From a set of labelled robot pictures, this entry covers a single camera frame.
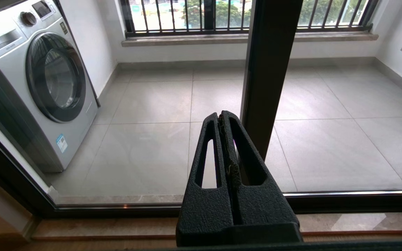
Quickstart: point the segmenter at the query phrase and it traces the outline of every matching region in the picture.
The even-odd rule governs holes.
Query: display screen
[[[34,3],[32,7],[38,13],[38,16],[40,16],[40,18],[43,18],[47,14],[51,13],[51,9],[49,8],[49,6],[47,6],[47,3],[45,1]]]

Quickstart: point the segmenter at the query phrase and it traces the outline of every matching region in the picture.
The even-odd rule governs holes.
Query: front-loading washing machine
[[[82,59],[52,0],[27,0],[0,11],[0,72],[22,100],[62,172],[97,112]]]

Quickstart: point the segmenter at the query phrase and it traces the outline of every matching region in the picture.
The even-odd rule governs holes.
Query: washing machine door
[[[86,78],[77,51],[56,33],[35,37],[26,58],[30,93],[49,119],[66,123],[82,110]]]

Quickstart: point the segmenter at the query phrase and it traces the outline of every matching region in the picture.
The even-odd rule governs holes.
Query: sticker
[[[66,143],[66,140],[64,139],[64,136],[60,135],[57,138],[56,142],[57,142],[57,145],[60,148],[60,151],[62,151],[62,153],[64,153],[64,151],[66,151],[66,148],[67,148],[67,143]]]
[[[61,22],[60,26],[62,27],[63,33],[66,35],[67,34],[67,29],[66,29],[66,25],[64,25],[64,22]]]

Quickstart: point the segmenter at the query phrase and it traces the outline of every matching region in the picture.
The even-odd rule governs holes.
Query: control panel
[[[0,12],[0,56],[62,16],[52,0],[28,0]]]

